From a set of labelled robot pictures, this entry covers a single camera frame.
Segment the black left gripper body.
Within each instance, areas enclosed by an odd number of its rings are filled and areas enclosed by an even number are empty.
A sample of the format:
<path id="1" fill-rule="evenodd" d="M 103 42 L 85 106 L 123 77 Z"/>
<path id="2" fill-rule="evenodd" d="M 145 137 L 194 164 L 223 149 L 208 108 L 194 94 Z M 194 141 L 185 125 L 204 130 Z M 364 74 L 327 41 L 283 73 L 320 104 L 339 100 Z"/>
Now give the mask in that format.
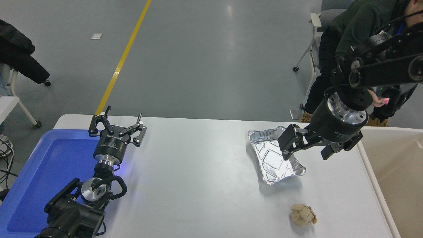
<path id="1" fill-rule="evenodd" d="M 110 158 L 114 164 L 121 164 L 127 149 L 130 136 L 120 136 L 119 133 L 124 130 L 124 127 L 113 126 L 113 134 L 104 129 L 100 132 L 100 139 L 97 143 L 96 149 L 94 150 L 93 157 L 97 161 L 104 158 Z"/>

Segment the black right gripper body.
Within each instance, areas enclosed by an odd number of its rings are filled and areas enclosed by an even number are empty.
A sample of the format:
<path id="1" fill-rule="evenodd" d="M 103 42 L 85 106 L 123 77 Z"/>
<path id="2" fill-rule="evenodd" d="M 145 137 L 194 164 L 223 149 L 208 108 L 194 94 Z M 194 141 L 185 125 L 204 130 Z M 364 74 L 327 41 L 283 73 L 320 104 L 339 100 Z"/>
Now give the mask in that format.
<path id="1" fill-rule="evenodd" d="M 340 99 L 324 99 L 315 110 L 309 130 L 331 142 L 346 142 L 365 125 L 365 111 L 353 110 Z"/>

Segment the person's right hand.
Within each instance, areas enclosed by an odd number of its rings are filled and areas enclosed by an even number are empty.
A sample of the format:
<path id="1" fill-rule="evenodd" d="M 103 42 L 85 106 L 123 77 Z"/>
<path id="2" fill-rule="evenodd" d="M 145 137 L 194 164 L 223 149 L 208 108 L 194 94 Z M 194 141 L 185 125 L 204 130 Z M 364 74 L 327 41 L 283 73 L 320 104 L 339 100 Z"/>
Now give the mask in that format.
<path id="1" fill-rule="evenodd" d="M 368 89 L 369 94 L 372 97 L 372 105 L 373 107 L 382 107 L 385 105 L 385 99 L 379 98 L 374 91 Z"/>

